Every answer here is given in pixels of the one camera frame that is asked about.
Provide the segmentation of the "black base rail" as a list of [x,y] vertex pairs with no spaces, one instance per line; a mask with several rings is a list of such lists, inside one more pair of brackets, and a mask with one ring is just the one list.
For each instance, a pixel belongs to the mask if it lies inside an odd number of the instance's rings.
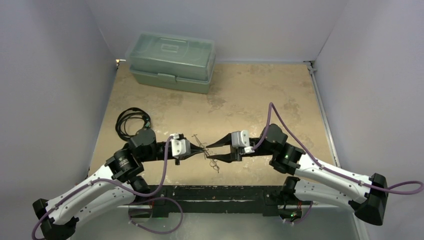
[[143,203],[137,199],[129,205],[131,217],[167,218],[170,213],[197,214],[260,214],[264,217],[298,217],[290,208],[309,207],[310,201],[301,201],[292,194],[285,195],[282,186],[208,186],[166,185]]

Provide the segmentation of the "green plastic toolbox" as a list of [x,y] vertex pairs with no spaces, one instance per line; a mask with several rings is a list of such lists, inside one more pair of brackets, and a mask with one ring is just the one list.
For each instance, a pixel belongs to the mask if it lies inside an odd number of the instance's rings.
[[207,94],[216,50],[209,39],[142,32],[128,47],[125,59],[139,84]]

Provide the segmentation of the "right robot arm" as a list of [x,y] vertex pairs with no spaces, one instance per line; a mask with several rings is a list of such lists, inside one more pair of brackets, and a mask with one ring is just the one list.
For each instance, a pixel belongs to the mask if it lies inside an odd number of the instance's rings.
[[229,146],[229,153],[211,156],[224,163],[240,162],[243,157],[270,156],[269,165],[288,175],[279,191],[266,194],[266,199],[272,203],[319,202],[350,210],[368,224],[383,224],[389,196],[382,191],[387,187],[383,175],[361,175],[326,165],[287,140],[288,135],[272,123],[259,137],[250,138],[247,130],[235,131],[207,148]]

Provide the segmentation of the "aluminium frame rail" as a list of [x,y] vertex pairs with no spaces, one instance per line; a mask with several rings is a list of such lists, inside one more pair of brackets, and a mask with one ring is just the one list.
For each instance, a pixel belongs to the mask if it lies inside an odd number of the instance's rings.
[[[329,146],[329,149],[330,149],[330,152],[331,152],[332,161],[333,161],[333,163],[336,167],[341,168],[341,164],[340,164],[338,154],[337,154],[337,151],[336,151],[336,148],[335,148],[335,143],[334,143],[332,132],[331,132],[331,129],[330,129],[330,126],[329,126],[326,111],[325,111],[325,108],[324,108],[324,105],[323,105],[323,102],[322,102],[322,98],[321,98],[321,94],[320,94],[320,91],[319,91],[319,88],[318,88],[317,80],[315,78],[315,72],[317,71],[317,69],[314,67],[314,61],[304,61],[303,63],[306,65],[308,72],[309,72],[309,75],[310,75],[310,78],[311,78],[311,81],[312,81],[316,100],[317,100],[317,103],[318,103],[318,106],[319,106],[319,109],[320,109],[320,114],[321,114],[321,117],[322,117],[322,121],[323,121],[323,124],[324,124],[324,127],[325,127],[326,138],[327,138],[328,146]],[[354,225],[355,225],[359,239],[360,240],[369,240],[370,237],[369,237],[369,234],[368,234],[368,231],[367,231],[365,224],[362,221],[360,221],[358,218],[356,218],[354,215],[353,215],[353,221],[354,221]]]

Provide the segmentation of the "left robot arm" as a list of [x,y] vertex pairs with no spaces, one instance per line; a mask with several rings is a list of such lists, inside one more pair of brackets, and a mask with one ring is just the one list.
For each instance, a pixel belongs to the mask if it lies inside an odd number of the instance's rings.
[[[41,230],[44,240],[66,240],[84,217],[99,215],[107,208],[135,202],[142,205],[157,195],[164,184],[168,160],[182,160],[201,154],[204,149],[190,143],[182,133],[173,133],[158,142],[152,129],[140,129],[124,147],[116,151],[95,173],[71,190],[53,199],[40,198],[32,206],[38,218],[31,232]],[[162,177],[152,190],[139,175],[143,163],[164,161]]]

